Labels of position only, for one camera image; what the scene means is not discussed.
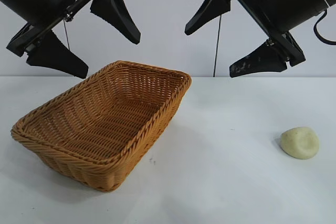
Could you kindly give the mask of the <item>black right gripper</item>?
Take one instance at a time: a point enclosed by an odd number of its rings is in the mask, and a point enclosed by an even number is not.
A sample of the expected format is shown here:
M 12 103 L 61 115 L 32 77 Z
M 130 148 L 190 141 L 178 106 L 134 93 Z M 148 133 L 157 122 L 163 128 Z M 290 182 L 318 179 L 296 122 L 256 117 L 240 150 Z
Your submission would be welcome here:
M 326 16 L 330 0 L 238 0 L 268 39 L 229 67 L 229 76 L 283 72 L 305 61 L 290 30 L 319 14 Z M 185 26 L 191 35 L 214 18 L 230 11 L 231 0 L 204 0 Z

